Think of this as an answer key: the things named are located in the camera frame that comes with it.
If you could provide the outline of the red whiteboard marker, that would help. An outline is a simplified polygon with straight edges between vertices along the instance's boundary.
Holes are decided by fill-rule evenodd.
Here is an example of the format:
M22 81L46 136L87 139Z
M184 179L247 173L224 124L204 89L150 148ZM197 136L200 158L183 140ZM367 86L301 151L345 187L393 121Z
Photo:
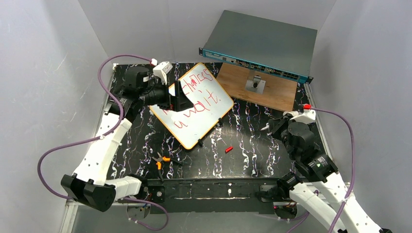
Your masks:
M269 125L266 125L265 127L263 127L263 128L261 129L261 131L268 130L268 129L269 129Z

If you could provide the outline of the yellow-framed whiteboard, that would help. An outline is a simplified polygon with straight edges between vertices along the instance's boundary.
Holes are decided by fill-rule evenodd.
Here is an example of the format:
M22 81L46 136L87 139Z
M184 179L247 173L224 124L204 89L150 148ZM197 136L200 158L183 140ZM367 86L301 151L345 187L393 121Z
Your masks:
M194 106L181 112L162 110L157 105L150 106L150 110L190 150L232 109L234 102L203 63L197 63L179 81Z

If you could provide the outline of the red marker cap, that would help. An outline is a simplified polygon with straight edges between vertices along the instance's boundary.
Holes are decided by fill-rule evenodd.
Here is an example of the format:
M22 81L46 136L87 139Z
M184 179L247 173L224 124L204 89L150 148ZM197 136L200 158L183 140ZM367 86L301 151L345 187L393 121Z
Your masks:
M232 146L228 147L227 149L225 149L225 153L229 153L232 149L233 149Z

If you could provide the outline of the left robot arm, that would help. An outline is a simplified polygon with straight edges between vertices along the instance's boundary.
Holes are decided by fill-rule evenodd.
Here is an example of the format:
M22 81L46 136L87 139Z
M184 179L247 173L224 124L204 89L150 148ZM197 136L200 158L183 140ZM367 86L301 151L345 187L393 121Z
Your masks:
M174 112L193 107L179 81L174 82L175 93L169 93L167 74L171 69L170 62L161 62L152 69L133 66L126 70L123 84L111 91L115 99L109 99L105 106L98 139L91 143L74 172L61 180L70 198L105 212L114 201L139 193L142 177L107 180L106 175L123 137L143 107L153 105Z

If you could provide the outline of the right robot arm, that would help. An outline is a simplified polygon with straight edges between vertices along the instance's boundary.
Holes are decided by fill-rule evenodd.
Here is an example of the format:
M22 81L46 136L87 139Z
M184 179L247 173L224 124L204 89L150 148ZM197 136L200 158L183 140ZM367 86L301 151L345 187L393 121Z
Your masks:
M302 178L289 172L277 180L275 194L302 205L330 233L389 233L375 223L344 183L331 158L316 145L315 135L302 122L270 119L265 129L282 141L298 172L324 196L310 191Z

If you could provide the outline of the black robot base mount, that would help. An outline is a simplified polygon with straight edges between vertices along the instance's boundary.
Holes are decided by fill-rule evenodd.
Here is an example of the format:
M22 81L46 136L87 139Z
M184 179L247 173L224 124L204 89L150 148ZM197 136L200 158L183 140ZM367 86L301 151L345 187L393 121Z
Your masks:
M150 201L169 213L258 212L272 214L275 206L300 206L284 196L265 199L258 192L277 186L276 178L148 179Z

